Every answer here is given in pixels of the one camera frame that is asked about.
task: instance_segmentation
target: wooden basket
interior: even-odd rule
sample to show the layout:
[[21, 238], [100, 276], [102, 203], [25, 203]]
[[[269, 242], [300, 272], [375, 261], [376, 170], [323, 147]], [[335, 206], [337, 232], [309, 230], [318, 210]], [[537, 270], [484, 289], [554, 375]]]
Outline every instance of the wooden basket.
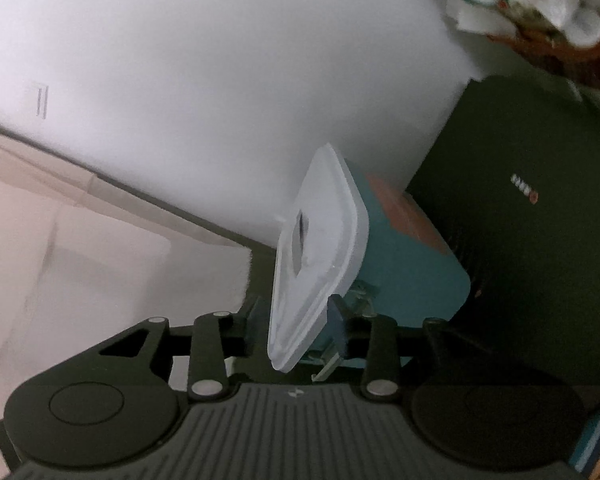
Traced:
[[495, 43], [510, 46], [532, 65], [576, 83], [600, 89], [600, 42], [590, 48], [552, 43], [544, 35], [518, 30], [516, 38], [489, 36]]

